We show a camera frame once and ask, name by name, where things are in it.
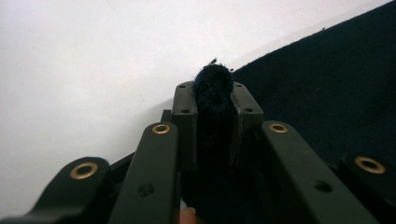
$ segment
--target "black fuzzy object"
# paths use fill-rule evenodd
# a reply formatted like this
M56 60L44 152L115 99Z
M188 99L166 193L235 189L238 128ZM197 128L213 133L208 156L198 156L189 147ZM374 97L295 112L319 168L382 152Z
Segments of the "black fuzzy object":
M192 86L198 112L214 120L228 118L231 112L230 95L233 76L228 68L214 64L205 66Z

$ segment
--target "white surface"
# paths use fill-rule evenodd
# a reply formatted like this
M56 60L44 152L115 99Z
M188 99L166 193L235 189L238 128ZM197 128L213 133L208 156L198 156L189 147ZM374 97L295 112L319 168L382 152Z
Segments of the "white surface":
M386 2L0 1L0 218L70 161L132 153L215 57L237 69Z

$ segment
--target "screw hole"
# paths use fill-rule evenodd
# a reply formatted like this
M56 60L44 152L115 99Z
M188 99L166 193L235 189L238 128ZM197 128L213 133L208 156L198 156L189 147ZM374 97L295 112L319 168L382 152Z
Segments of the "screw hole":
M93 162L84 162L78 166L76 166L71 172L70 176L73 179L85 179L88 178L96 173L98 170L98 165Z
M321 180L315 181L314 187L315 187L315 189L317 189L318 191L320 191L322 193L332 192L332 186L330 186L328 183L321 181Z
M358 157L355 163L361 169L376 175L382 175L387 170L383 164L368 157Z
M166 124L159 124L152 128L152 131L157 134L169 133L171 127Z
M139 187L137 190L137 195L139 195L140 198L145 199L154 192L155 188L151 184L145 184Z
M288 131L288 127L280 123L271 124L270 129L276 133L286 133Z

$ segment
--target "brass ring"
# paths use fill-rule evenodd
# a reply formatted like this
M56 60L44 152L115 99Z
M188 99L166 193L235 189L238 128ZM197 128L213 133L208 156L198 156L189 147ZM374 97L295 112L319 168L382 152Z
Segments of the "brass ring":
M171 127L166 124L159 124L154 126L154 128L152 128L152 131L157 134L169 133L169 131L171 131Z
M382 175L384 174L387 169L385 166L378 161L375 161L371 158L367 157L357 157L355 159L355 163L363 170L370 172L372 174L376 175Z
M88 172L85 172L85 173L82 173L82 174L81 174L81 173L80 173L80 172L81 172L80 169L81 169L81 168L85 168L85 167L90 168L90 170L89 170ZM97 170L98 170L98 165L97 165L96 163L91 162L91 161L87 161L87 162L84 162L84 163L82 163L82 164L76 166L76 167L70 172L70 176L71 176L73 179L85 179L85 178L88 178L88 177L94 175L94 174L96 173Z
M280 123L272 123L270 124L270 129L276 133L286 133L289 129L286 125Z

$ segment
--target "navy cloth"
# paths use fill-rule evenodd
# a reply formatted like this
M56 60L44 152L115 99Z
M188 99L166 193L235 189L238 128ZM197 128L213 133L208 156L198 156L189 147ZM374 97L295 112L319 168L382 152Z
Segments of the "navy cloth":
M326 162L363 151L395 165L396 2L267 54L234 79Z

